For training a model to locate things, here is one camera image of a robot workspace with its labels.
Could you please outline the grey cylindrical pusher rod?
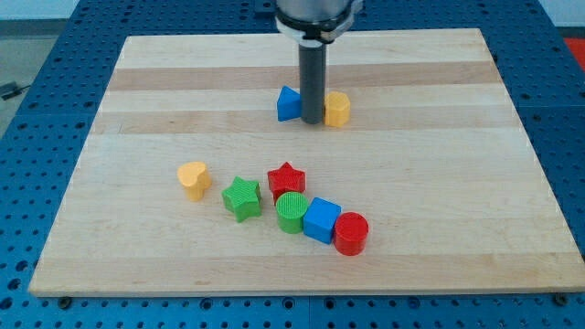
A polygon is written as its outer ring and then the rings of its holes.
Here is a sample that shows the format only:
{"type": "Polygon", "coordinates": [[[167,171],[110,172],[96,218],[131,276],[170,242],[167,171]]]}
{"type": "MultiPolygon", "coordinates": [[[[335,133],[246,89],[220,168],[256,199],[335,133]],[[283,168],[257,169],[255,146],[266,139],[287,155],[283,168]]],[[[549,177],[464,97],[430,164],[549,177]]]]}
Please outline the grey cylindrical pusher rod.
{"type": "Polygon", "coordinates": [[[326,77],[326,46],[299,46],[301,118],[305,123],[322,122],[326,77]]]}

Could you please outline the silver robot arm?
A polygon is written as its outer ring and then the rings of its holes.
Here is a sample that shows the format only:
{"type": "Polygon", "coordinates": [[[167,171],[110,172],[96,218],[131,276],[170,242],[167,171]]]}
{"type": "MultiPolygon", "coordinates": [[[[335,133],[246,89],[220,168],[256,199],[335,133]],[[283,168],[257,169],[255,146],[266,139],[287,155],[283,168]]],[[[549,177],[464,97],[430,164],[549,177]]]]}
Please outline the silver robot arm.
{"type": "Polygon", "coordinates": [[[301,119],[319,124],[324,116],[326,50],[353,24],[363,0],[277,0],[278,30],[298,44],[301,119]]]}

